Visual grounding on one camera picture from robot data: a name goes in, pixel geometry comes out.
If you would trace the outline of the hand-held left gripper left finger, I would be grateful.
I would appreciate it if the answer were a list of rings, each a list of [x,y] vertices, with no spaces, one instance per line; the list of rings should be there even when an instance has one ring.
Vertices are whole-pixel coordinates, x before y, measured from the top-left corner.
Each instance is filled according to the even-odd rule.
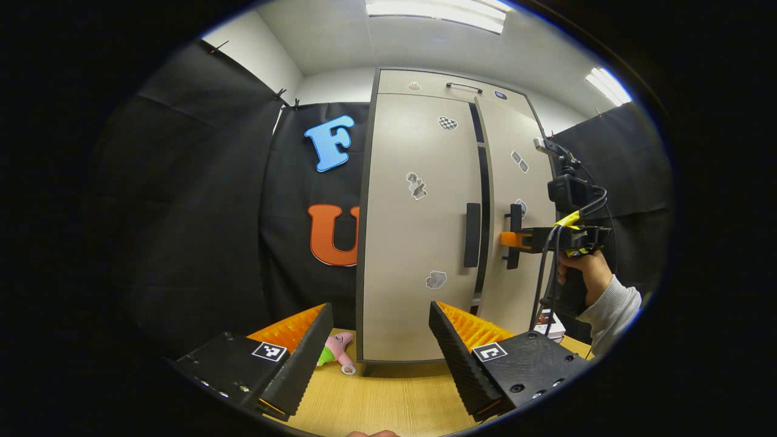
[[[170,364],[237,410],[288,421],[297,414],[332,329],[333,307],[327,302],[247,336],[222,332]]]

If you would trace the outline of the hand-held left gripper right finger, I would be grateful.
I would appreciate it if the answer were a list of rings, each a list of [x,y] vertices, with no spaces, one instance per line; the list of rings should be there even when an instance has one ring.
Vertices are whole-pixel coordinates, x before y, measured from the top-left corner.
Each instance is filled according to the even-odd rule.
[[[527,410],[591,364],[541,332],[511,334],[444,302],[430,303],[429,328],[476,421]]]

